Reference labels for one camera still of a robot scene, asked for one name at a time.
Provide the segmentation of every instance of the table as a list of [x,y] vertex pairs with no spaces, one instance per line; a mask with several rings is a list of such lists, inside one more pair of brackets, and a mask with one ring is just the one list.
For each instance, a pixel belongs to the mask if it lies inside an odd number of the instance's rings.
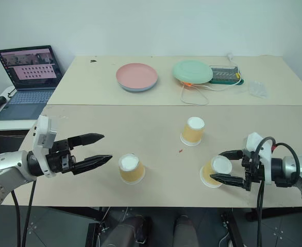
[[[10,93],[14,89],[14,86],[7,87],[0,96],[4,96],[9,101],[8,93]],[[36,121],[35,120],[8,120],[8,121],[0,121],[0,131],[6,130],[29,130],[32,128]]]
[[[225,185],[212,189],[201,182],[200,168],[220,152],[241,148],[243,138],[254,131],[302,154],[302,106],[48,105],[43,114],[58,122],[56,140],[90,132],[105,135],[92,145],[76,147],[72,153],[77,161],[96,154],[113,158],[76,176],[39,177],[33,201],[39,206],[255,207],[258,184],[251,192]],[[196,147],[185,146],[179,137],[190,116],[206,123]],[[30,131],[21,149],[30,150],[31,141]],[[118,159],[129,152],[146,166],[146,176],[137,185],[123,183],[119,175]],[[274,152],[274,157],[284,155],[289,155],[285,149]],[[243,175],[240,163],[233,163],[232,174]],[[16,190],[21,205],[28,204],[30,188],[28,184]],[[11,197],[4,204],[12,205]],[[264,207],[291,206],[302,206],[297,188],[266,185]]]
[[[209,65],[233,65],[226,57],[77,56],[48,104],[186,105],[180,101],[181,84],[172,76],[174,64],[184,59],[196,59]],[[209,105],[302,105],[302,82],[282,57],[235,57],[234,61],[240,67],[244,84],[221,92],[202,90],[209,99]],[[119,86],[116,71],[122,65],[132,62],[148,64],[157,71],[159,79],[152,89],[132,93]],[[250,95],[250,81],[264,83],[269,98]],[[211,86],[216,89],[224,87]],[[186,89],[184,99],[188,102],[205,102],[196,90]]]

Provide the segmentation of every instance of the pink plate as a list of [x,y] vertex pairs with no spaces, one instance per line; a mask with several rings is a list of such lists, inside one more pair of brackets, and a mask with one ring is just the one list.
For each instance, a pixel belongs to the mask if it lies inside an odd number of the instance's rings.
[[116,72],[118,83],[127,90],[143,91],[151,88],[157,82],[157,72],[143,63],[128,63]]

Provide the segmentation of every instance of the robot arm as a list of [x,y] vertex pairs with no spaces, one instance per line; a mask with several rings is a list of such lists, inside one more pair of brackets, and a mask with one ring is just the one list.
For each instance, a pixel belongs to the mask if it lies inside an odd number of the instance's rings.
[[265,181],[266,184],[274,181],[277,187],[296,186],[301,191],[302,198],[302,155],[295,157],[299,162],[300,169],[297,169],[296,159],[293,156],[286,156],[283,159],[272,158],[272,151],[276,145],[266,142],[262,145],[256,160],[253,160],[262,140],[263,138],[254,132],[247,137],[242,150],[225,151],[220,154],[230,160],[242,160],[245,179],[221,173],[210,176],[223,184],[242,187],[247,191],[250,191],[252,182],[261,181]]
[[54,142],[56,130],[48,117],[40,116],[34,129],[32,151],[0,154],[0,205],[14,189],[45,175],[54,177],[57,172],[74,175],[95,169],[107,163],[111,155],[96,155],[76,162],[71,150],[80,145],[94,143],[104,136],[85,134]]

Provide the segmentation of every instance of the black cable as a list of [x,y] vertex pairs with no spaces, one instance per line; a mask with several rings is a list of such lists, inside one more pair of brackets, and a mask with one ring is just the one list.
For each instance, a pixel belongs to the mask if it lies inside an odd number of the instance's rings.
[[27,236],[27,229],[28,229],[28,224],[29,224],[29,216],[31,214],[32,201],[33,201],[33,196],[34,196],[34,190],[36,188],[36,183],[37,183],[36,180],[33,181],[31,195],[29,197],[28,209],[27,209],[26,220],[25,220],[25,225],[24,225],[22,247],[25,247],[25,244],[26,244],[26,236]]
[[257,247],[262,246],[261,221],[262,221],[263,195],[264,195],[264,181],[261,181],[259,193],[258,193],[258,200],[257,200],[257,211],[258,211]]
[[300,177],[300,161],[299,161],[299,158],[297,157],[297,155],[296,155],[295,151],[293,150],[293,148],[291,148],[288,144],[286,144],[286,143],[277,143],[275,146],[276,147],[284,146],[293,155],[293,158],[294,158],[294,161],[295,161],[295,167],[296,167],[296,172],[294,173],[294,178],[292,179],[292,185],[293,185],[298,181],[298,179]]
[[[252,157],[252,165],[254,165],[255,168],[258,168],[258,166],[259,166],[259,163],[257,163],[257,159],[258,159],[260,150],[261,150],[263,144],[268,140],[271,140],[273,142],[272,146],[276,145],[275,139],[271,136],[268,136],[268,137],[265,137],[264,139],[262,139],[262,141],[256,147],[255,153],[253,154],[253,157]],[[261,221],[262,221],[263,195],[264,195],[264,180],[261,181],[260,188],[259,188],[259,193],[258,193],[258,199],[257,199],[257,203],[256,203],[257,204],[256,205],[257,212],[258,212],[257,247],[262,246],[262,242],[261,242]]]
[[13,202],[15,203],[15,209],[16,209],[17,247],[21,247],[21,214],[19,211],[19,205],[18,205],[15,191],[12,191],[11,195],[12,195]]
[[[259,162],[257,162],[260,150],[263,146],[263,144],[268,141],[272,141],[272,152],[273,152],[273,147],[278,147],[278,146],[284,146],[286,147],[291,154],[293,155],[294,161],[295,161],[295,166],[296,166],[296,172],[294,173],[294,178],[291,178],[291,183],[295,184],[299,177],[300,177],[300,162],[299,159],[293,150],[288,144],[286,143],[276,143],[275,139],[271,136],[268,136],[264,138],[259,145],[257,146],[255,153],[252,156],[252,165],[254,165],[256,168],[259,166]],[[257,212],[258,212],[258,232],[257,232],[257,247],[262,246],[262,235],[261,235],[261,221],[262,221],[262,208],[263,208],[263,196],[264,196],[264,180],[261,181],[260,188],[259,188],[259,193],[258,193],[258,198],[257,198]]]
[[260,150],[263,146],[263,144],[267,141],[267,140],[271,140],[273,142],[273,146],[276,145],[276,141],[273,137],[271,136],[268,136],[268,137],[265,137],[264,139],[262,139],[262,141],[259,143],[259,145],[256,147],[256,150],[254,152],[254,155],[252,157],[252,165],[255,165],[255,167],[258,167],[258,164],[256,164],[256,160],[259,156],[259,153],[260,153]]
[[10,94],[15,91],[16,89],[13,89],[10,93],[8,93],[8,98],[11,98],[12,96],[10,96]]

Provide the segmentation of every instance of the laptop keyboard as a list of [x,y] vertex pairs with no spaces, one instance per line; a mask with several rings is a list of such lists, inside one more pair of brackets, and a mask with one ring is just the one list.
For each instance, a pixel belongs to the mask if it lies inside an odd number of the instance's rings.
[[8,104],[46,104],[54,91],[16,92]]

